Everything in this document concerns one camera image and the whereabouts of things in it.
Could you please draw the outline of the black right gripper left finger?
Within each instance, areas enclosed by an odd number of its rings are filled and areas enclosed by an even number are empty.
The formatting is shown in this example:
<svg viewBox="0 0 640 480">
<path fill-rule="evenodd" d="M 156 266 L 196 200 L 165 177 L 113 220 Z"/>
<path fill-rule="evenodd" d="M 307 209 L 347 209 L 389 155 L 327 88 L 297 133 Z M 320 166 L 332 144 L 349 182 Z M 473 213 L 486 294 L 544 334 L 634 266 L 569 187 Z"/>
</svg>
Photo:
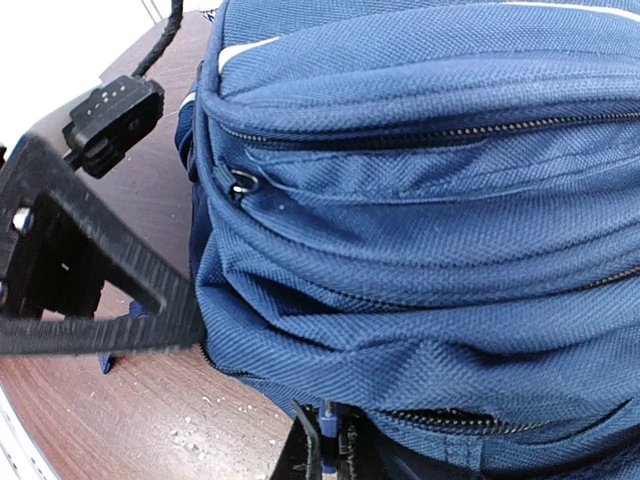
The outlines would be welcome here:
<svg viewBox="0 0 640 480">
<path fill-rule="evenodd" d="M 321 480 L 322 434 L 320 413 L 324 403 L 302 404 L 292 401 L 295 419 L 288 433 L 271 480 Z"/>
</svg>

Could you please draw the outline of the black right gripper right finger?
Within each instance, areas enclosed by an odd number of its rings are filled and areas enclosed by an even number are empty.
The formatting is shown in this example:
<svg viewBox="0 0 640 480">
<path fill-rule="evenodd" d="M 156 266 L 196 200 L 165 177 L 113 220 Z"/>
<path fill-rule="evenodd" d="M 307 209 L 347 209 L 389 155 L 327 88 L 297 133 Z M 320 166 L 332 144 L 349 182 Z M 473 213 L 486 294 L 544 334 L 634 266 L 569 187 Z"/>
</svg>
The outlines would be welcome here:
<svg viewBox="0 0 640 480">
<path fill-rule="evenodd" d="M 337 478 L 374 480 L 380 478 L 380 461 L 369 429 L 349 424 L 339 434 Z"/>
</svg>

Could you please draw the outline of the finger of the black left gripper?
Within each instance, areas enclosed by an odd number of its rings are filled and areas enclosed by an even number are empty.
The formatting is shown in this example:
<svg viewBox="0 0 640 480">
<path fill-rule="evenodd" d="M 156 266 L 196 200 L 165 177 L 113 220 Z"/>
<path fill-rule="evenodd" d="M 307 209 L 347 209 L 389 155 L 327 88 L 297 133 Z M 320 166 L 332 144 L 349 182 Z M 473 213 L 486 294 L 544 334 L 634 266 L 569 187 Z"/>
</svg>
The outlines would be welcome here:
<svg viewBox="0 0 640 480">
<path fill-rule="evenodd" d="M 188 349 L 206 338 L 193 287 L 42 138 L 1 170 L 1 353 Z"/>
</svg>

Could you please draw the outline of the navy blue student backpack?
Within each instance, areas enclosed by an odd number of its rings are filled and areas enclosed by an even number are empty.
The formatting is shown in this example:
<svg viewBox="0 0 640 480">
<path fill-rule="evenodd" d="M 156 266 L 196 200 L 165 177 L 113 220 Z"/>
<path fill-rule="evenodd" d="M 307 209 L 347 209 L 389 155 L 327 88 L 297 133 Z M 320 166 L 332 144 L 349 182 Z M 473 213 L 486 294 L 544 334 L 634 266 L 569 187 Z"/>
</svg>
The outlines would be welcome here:
<svg viewBox="0 0 640 480">
<path fill-rule="evenodd" d="M 639 475 L 639 5 L 225 1 L 178 114 L 221 373 L 323 475 Z"/>
</svg>

